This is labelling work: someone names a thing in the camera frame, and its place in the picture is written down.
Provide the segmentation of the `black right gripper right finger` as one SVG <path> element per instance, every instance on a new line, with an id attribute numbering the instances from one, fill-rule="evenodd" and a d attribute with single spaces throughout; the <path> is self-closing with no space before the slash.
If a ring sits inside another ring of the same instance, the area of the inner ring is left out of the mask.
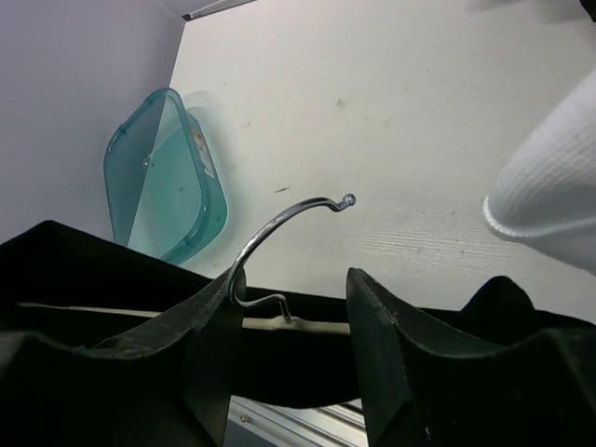
<path id="1" fill-rule="evenodd" d="M 592 323 L 536 309 L 506 277 L 452 311 L 352 268 L 346 305 L 372 446 L 594 444 Z"/>

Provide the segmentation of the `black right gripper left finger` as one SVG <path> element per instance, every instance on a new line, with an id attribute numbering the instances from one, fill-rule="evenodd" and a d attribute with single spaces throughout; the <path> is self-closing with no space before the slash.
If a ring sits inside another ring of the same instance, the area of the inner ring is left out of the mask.
<path id="1" fill-rule="evenodd" d="M 226 281 L 89 345 L 37 322 L 20 290 L 1 295 L 1 442 L 5 446 L 220 446 L 241 310 Z"/>

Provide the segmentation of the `black skirt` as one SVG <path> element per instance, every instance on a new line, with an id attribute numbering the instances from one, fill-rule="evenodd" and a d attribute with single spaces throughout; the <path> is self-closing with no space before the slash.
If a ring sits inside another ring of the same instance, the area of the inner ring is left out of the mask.
<path id="1" fill-rule="evenodd" d="M 19 289 L 32 322 L 57 310 L 62 322 L 48 330 L 67 344 L 124 332 L 209 282 L 52 221 L 1 246 L 1 295 Z M 290 303 L 301 316 L 349 326 L 346 300 L 292 294 Z M 351 333 L 250 329 L 241 313 L 232 395 L 293 408 L 360 398 Z"/>

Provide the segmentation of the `white skirt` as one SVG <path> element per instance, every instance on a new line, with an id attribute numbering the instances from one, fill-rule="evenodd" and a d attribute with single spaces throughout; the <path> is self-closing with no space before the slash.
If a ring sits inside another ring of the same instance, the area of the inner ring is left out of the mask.
<path id="1" fill-rule="evenodd" d="M 482 212 L 497 237 L 594 273 L 594 74 L 580 81 L 511 156 Z"/>

